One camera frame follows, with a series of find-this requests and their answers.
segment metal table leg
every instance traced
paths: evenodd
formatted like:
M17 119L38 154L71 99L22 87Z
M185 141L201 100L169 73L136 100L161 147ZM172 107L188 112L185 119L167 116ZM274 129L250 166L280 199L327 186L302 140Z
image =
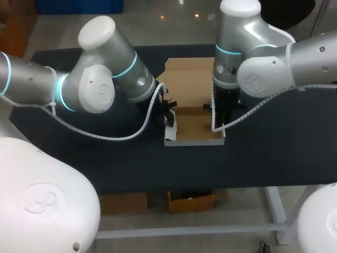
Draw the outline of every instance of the metal table leg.
M317 30L322 23L323 17L325 16L329 5L330 5L330 0L322 0L322 4L320 6L317 17L315 19L314 26L313 26L312 31L311 31L311 37L316 35Z

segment open cardboard box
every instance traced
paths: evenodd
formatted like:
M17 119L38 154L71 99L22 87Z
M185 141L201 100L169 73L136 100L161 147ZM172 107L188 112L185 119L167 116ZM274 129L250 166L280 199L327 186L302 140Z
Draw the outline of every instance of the open cardboard box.
M211 100L214 58L168 59L157 80L165 83L165 99L177 101L174 126L165 127L165 146L223 145L225 132L213 133L212 113L203 109Z

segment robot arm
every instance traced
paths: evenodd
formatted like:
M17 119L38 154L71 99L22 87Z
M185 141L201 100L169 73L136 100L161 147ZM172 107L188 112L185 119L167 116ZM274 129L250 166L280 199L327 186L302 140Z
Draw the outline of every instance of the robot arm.
M56 97L70 111L102 113L113 104L116 85L130 101L150 102L154 77L110 17L89 21L78 41L83 53L70 73L0 54L1 94L41 106Z
M337 80L337 32L281 47L259 47L237 74L240 88L264 98L282 89Z

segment black tabletop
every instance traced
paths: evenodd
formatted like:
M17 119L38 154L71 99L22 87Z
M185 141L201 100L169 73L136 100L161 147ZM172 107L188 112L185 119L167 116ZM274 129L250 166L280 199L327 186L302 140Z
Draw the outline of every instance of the black tabletop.
M209 57L214 45L135 48L158 76L169 57ZM33 61L70 71L80 49L38 52ZM60 111L94 133L135 132L143 116L118 95L100 115ZM243 100L249 108L258 100ZM337 181L337 93L334 89L279 95L226 131L224 146L165 147L163 128L150 123L138 138L107 142L80 135L39 109L15 108L12 122L37 147L84 174L98 193L325 184Z

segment logo on robot joint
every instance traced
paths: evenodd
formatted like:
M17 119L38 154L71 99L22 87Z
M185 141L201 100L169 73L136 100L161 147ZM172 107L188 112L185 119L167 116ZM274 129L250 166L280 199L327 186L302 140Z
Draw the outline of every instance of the logo on robot joint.
M36 200L33 203L28 203L25 207L27 212L40 214L57 203L57 196L53 192L48 192L42 200Z
M264 80L259 75L250 75L247 78L247 83L250 84L247 88L252 92L261 92L265 89Z
M67 207L66 194L50 183L34 184L25 189L17 200L20 216L29 220L54 220Z

